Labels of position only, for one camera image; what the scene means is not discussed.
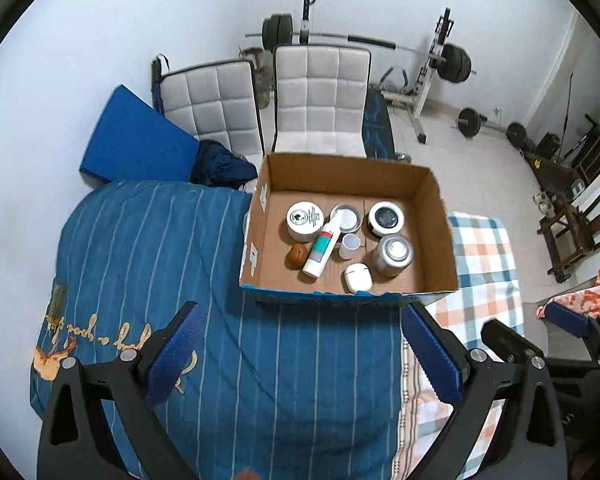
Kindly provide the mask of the frosted white plastic cup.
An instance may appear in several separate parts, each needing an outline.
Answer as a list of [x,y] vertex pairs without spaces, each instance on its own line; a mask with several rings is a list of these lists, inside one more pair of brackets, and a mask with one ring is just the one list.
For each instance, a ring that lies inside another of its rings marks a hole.
[[355,233],[343,235],[339,247],[339,255],[343,260],[351,260],[362,246],[362,240]]

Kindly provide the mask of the brown walnut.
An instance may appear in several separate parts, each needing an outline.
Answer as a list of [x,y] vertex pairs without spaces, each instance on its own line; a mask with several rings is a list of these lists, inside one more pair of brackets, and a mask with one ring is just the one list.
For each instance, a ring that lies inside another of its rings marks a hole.
[[296,243],[291,246],[289,252],[287,252],[285,262],[286,266],[290,270],[300,270],[303,268],[308,258],[309,251],[306,245]]

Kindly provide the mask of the white tube with green label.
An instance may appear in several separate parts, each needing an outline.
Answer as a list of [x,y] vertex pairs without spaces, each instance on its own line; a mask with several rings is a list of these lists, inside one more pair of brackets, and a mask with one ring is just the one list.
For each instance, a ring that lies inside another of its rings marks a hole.
[[336,243],[339,240],[342,226],[342,212],[336,211],[314,240],[302,272],[309,278],[317,280],[323,273]]

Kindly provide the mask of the plaid checkered blanket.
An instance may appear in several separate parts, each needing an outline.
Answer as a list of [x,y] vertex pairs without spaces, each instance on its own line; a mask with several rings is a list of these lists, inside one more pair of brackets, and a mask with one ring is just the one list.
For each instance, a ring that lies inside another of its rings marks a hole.
[[[481,347],[491,318],[524,333],[524,309],[514,253],[501,220],[453,211],[449,214],[458,289],[427,307],[466,348]],[[405,479],[424,457],[452,412],[434,388],[405,339],[401,340],[400,410],[390,477]]]

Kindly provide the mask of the blue striped blanket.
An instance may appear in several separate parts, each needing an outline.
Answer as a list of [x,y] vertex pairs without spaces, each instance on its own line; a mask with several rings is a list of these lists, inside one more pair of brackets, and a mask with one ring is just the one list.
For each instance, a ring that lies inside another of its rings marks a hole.
[[[263,300],[239,284],[250,198],[120,181],[61,231],[31,373],[41,479],[388,479],[400,304]],[[186,301],[207,309],[168,400],[145,402],[143,346]]]

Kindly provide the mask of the open silver tin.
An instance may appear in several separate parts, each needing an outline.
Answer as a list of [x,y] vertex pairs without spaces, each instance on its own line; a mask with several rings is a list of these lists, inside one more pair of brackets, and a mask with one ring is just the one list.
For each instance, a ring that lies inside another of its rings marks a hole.
[[341,203],[332,207],[329,219],[340,222],[342,234],[356,233],[362,226],[363,215],[354,205]]

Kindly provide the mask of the white round jar printed lid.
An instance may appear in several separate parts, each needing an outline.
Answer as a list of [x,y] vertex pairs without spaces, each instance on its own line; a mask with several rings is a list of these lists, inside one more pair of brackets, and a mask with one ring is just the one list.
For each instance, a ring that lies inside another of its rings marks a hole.
[[298,243],[309,243],[317,238],[324,226],[324,214],[317,204],[298,202],[289,207],[286,213],[286,226],[289,236]]

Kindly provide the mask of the dark blue cloth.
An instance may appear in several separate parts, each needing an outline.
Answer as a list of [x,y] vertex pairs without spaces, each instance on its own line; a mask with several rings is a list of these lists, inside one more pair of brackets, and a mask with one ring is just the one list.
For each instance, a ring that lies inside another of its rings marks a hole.
[[199,143],[189,182],[239,190],[257,177],[256,166],[247,159],[233,154],[219,142],[204,140]]

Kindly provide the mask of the brown cardboard box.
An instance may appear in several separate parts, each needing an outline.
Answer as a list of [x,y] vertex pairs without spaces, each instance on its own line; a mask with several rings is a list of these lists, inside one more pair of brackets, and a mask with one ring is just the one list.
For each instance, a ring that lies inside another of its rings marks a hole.
[[431,169],[274,153],[246,218],[239,284],[259,299],[356,296],[430,304],[458,289],[450,222]]

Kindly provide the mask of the blue foam mat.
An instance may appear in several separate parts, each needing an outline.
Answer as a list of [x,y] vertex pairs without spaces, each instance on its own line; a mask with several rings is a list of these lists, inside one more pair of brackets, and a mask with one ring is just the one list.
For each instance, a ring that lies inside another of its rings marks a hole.
[[99,117],[80,171],[102,182],[186,182],[198,148],[198,140],[120,84]]

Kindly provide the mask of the black dumbbell on floor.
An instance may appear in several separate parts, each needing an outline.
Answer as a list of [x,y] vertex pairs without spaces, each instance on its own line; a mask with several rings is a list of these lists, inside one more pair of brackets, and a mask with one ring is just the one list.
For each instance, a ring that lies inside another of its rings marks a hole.
[[[474,138],[483,126],[488,124],[488,118],[471,107],[463,108],[455,119],[457,129],[467,139]],[[506,139],[517,150],[523,150],[528,141],[526,128],[519,122],[512,122],[504,130]]]

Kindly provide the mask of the left white quilted chair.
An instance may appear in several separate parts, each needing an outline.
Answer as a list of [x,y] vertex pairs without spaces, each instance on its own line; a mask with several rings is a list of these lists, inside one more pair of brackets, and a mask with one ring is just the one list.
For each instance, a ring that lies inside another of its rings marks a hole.
[[166,73],[162,54],[151,61],[152,106],[199,141],[215,141],[259,167],[265,155],[256,78],[244,58]]

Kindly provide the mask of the white quilted chair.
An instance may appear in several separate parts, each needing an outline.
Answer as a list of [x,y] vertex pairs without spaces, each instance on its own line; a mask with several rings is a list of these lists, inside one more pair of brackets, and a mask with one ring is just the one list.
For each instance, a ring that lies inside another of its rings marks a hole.
[[370,51],[328,44],[273,54],[274,153],[364,157],[362,127]]
[[151,61],[152,106],[199,141],[215,141],[259,167],[265,155],[256,78],[244,58],[166,73],[162,54]]

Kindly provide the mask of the barbell with black plates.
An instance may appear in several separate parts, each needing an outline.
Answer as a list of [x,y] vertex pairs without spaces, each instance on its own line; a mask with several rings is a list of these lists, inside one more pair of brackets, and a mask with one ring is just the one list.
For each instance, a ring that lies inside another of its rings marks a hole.
[[360,35],[337,34],[336,32],[308,32],[307,30],[293,30],[294,21],[290,14],[272,14],[262,22],[260,32],[248,32],[246,38],[260,38],[262,48],[267,51],[273,51],[276,47],[283,44],[292,44],[295,39],[308,42],[310,38],[328,38],[341,39],[354,44],[365,44],[366,46],[378,47],[386,50],[401,50],[420,56],[426,56],[430,66],[438,73],[442,80],[452,82],[452,84],[461,84],[466,81],[470,75],[477,72],[472,68],[472,62],[467,51],[450,44],[448,41],[449,33],[452,32],[454,21],[450,18],[450,9],[445,10],[445,14],[440,16],[437,22],[436,36],[432,40],[432,46],[427,52],[417,50],[393,41],[366,37]]

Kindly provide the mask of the right white quilted chair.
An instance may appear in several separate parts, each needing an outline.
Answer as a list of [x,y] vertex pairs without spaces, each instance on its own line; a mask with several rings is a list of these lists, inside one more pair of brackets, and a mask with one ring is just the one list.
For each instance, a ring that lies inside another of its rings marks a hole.
[[274,153],[364,157],[362,127],[370,51],[328,44],[273,54]]

